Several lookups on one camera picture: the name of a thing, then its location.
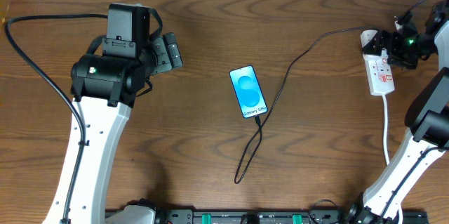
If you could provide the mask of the blue Galaxy smartphone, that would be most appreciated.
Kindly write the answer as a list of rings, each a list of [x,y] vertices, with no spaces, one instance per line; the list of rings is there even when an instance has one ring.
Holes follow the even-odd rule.
[[[268,111],[252,65],[231,70],[229,76],[244,119],[259,116]]]

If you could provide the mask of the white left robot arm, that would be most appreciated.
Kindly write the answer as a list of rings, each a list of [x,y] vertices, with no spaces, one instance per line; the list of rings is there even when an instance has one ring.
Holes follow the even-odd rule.
[[[45,223],[163,223],[140,200],[108,215],[106,196],[116,149],[135,99],[150,77],[182,66],[175,35],[162,34],[153,8],[111,4],[107,33],[93,40],[71,71],[75,114],[57,191]]]

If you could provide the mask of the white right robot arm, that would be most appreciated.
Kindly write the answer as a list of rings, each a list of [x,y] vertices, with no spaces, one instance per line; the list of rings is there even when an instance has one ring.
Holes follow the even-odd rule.
[[[408,9],[395,22],[396,31],[366,30],[362,55],[372,72],[368,81],[389,81],[381,63],[413,70],[419,60],[438,56],[438,73],[406,113],[406,133],[381,176],[353,203],[343,223],[395,223],[401,202],[426,169],[448,151],[448,0],[431,9],[419,33]]]

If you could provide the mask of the white power strip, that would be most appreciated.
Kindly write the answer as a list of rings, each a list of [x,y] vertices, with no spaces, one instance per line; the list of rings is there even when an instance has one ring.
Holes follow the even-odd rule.
[[[387,63],[387,52],[381,55],[363,54],[368,78],[370,94],[373,96],[386,95],[395,90],[393,75]]]

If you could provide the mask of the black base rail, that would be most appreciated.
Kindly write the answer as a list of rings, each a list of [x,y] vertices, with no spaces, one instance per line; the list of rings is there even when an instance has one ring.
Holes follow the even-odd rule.
[[[242,211],[192,211],[166,210],[156,213],[155,223],[167,224],[312,224],[339,223],[342,216],[337,209],[308,211],[242,212]]]

